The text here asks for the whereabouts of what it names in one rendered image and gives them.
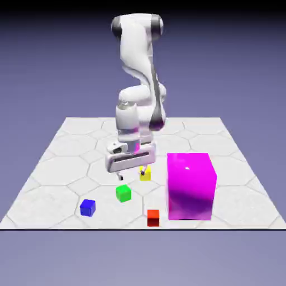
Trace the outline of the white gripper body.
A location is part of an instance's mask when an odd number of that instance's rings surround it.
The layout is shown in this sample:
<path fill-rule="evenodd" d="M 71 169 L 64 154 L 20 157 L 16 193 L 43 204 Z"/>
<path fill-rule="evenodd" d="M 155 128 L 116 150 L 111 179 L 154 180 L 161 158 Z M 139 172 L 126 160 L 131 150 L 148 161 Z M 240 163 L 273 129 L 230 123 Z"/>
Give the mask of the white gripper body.
<path fill-rule="evenodd" d="M 155 160 L 155 142 L 143 145 L 137 142 L 131 151 L 128 151 L 126 142 L 114 142 L 107 146 L 105 166 L 109 173 L 114 173 L 137 166 L 149 165 L 154 163 Z"/>

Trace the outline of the large magenta box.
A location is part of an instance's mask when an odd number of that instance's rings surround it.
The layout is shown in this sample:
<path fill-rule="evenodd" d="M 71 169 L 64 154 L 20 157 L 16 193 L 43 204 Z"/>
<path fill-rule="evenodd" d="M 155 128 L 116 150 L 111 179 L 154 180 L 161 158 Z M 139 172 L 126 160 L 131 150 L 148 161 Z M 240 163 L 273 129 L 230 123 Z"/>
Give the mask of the large magenta box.
<path fill-rule="evenodd" d="M 168 219 L 209 221 L 216 183 L 217 174 L 207 153 L 168 153 Z"/>

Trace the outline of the small blue cube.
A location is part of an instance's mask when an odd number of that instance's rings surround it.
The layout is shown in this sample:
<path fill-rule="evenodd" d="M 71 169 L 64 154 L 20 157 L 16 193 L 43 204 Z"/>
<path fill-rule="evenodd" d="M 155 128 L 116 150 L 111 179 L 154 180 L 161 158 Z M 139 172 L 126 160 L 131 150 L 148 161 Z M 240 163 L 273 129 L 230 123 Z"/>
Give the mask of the small blue cube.
<path fill-rule="evenodd" d="M 96 202 L 90 199 L 84 199 L 80 205 L 80 214 L 82 216 L 92 217 L 96 210 Z"/>

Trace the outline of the small yellow cube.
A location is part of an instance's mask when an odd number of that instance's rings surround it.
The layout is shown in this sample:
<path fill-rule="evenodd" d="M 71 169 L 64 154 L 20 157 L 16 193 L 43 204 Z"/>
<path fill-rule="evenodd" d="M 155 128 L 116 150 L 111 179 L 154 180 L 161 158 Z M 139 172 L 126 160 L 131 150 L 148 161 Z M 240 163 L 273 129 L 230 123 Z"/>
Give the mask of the small yellow cube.
<path fill-rule="evenodd" d="M 145 175 L 140 174 L 140 167 L 139 167 L 139 176 L 141 181 L 150 181 L 151 180 L 151 169 L 149 166 L 147 166 L 147 170 Z"/>

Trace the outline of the small green cube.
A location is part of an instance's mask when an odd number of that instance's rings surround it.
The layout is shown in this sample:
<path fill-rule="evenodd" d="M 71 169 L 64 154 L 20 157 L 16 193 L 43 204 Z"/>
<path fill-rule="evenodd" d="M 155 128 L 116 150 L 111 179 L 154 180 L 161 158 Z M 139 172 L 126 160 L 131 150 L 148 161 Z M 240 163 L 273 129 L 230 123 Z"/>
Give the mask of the small green cube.
<path fill-rule="evenodd" d="M 116 187 L 116 197 L 121 203 L 131 200 L 132 193 L 130 187 L 126 184 Z"/>

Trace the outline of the small red cube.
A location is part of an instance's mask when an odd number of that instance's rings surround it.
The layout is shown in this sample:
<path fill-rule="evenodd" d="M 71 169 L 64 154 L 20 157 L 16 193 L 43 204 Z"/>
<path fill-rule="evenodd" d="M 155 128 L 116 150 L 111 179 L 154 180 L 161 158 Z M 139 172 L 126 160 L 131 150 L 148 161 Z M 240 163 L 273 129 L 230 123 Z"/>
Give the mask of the small red cube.
<path fill-rule="evenodd" d="M 147 210 L 147 225 L 149 227 L 159 227 L 160 225 L 160 213 L 158 209 Z"/>

